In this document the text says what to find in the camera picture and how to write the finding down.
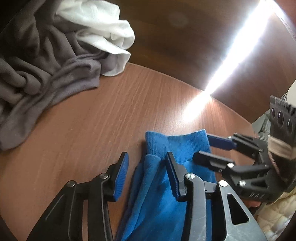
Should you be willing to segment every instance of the gray fabric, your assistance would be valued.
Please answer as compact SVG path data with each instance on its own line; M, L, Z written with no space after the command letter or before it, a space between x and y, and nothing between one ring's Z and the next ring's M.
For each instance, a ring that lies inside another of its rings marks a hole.
M21 144L48 107L99 85L117 57L77 42L55 11L61 0L31 0L0 36L0 149Z
M252 124L255 133L258 133L262 129L262 125L264 123L265 118L269 118L270 110L267 110L262 116L260 116L257 120L255 120Z

